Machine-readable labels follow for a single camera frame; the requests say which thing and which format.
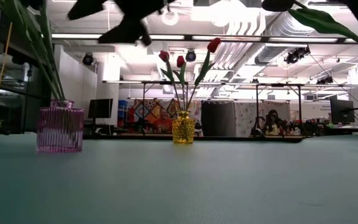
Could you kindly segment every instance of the light blue table surface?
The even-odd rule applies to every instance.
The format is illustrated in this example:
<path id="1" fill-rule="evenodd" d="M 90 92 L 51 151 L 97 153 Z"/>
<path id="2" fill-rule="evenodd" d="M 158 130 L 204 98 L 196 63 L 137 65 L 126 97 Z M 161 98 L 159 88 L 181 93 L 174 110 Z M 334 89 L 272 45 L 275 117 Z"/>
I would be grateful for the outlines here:
<path id="1" fill-rule="evenodd" d="M 358 224 L 358 136 L 99 140 L 77 154 L 0 136 L 0 223 Z"/>

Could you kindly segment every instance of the ceiling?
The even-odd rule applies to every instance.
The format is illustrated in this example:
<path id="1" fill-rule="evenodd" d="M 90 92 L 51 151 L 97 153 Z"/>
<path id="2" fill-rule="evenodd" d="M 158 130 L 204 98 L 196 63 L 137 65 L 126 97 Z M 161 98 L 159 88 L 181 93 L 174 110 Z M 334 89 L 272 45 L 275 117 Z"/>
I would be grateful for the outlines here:
<path id="1" fill-rule="evenodd" d="M 197 35 L 303 35 L 326 36 L 317 33 L 307 27 L 302 27 L 291 21 L 289 15 L 264 11 L 259 7 L 250 6 L 249 0 L 221 0 L 209 7 L 194 7 L 193 0 L 177 1 L 171 6 L 171 12 L 160 16 L 157 13 L 144 19 L 151 34 L 197 34 Z M 113 2 L 105 4 L 106 10 L 93 14 L 77 21 L 69 21 L 67 13 L 74 1 L 48 0 L 48 14 L 54 33 L 75 34 L 102 34 L 121 21 L 122 14 Z M 345 7 L 319 7 L 330 13 L 335 20 L 347 26 L 358 35 L 358 22 Z M 121 75 L 125 80 L 150 80 L 150 74 L 157 70 L 159 50 L 167 50 L 171 53 L 171 63 L 179 55 L 185 56 L 188 49 L 194 49 L 197 60 L 188 63 L 187 70 L 195 71 L 195 65 L 202 63 L 206 54 L 207 42 L 164 41 L 153 42 L 148 48 L 142 45 L 114 45 L 110 53 L 97 48 L 93 40 L 64 40 L 59 43 L 65 45 L 65 50 L 76 58 L 82 58 L 85 52 L 93 51 L 98 61 L 103 61 L 107 54 L 116 54 L 122 61 Z M 225 43 L 221 44 L 217 52 L 211 56 L 211 60 L 220 66 L 234 72 L 221 75 L 210 75 L 209 81 L 221 82 L 250 82 L 252 78 L 258 78 L 260 83 L 315 83 L 310 77 L 323 72 L 323 69 L 333 70 L 333 78 L 338 83 L 347 82 L 347 69 L 358 62 L 358 45 L 333 45 L 311 44 L 311 56 L 306 56 L 298 63 L 289 66 L 283 63 L 283 58 L 294 47 L 270 48 L 271 60 L 267 66 L 253 65 L 253 55 L 266 51 L 263 44 Z"/>

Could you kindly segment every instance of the flower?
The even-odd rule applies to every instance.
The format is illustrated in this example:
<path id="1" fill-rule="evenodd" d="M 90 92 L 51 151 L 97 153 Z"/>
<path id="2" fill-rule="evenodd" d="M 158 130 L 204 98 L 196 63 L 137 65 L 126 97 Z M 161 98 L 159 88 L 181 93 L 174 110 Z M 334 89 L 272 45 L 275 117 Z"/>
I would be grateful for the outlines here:
<path id="1" fill-rule="evenodd" d="M 160 51 L 160 55 L 159 55 L 160 59 L 163 60 L 164 62 L 167 62 L 169 60 L 169 53 L 165 52 L 163 50 Z"/>
<path id="2" fill-rule="evenodd" d="M 215 53 L 217 47 L 219 46 L 219 44 L 221 44 L 221 39 L 219 38 L 215 38 L 213 39 L 209 44 L 207 49 L 211 52 L 211 53 Z"/>
<path id="3" fill-rule="evenodd" d="M 183 58 L 183 56 L 179 56 L 178 60 L 177 60 L 177 67 L 181 68 L 184 64 L 185 64 L 185 59 Z"/>

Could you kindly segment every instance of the monitor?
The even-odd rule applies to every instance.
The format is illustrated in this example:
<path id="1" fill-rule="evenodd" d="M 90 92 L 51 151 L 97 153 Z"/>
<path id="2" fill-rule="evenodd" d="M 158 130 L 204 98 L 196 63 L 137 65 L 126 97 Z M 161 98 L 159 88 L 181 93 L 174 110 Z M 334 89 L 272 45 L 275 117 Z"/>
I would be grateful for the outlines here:
<path id="1" fill-rule="evenodd" d="M 330 99 L 333 123 L 354 123 L 353 101 Z"/>
<path id="2" fill-rule="evenodd" d="M 112 99 L 91 100 L 89 118 L 111 118 Z"/>

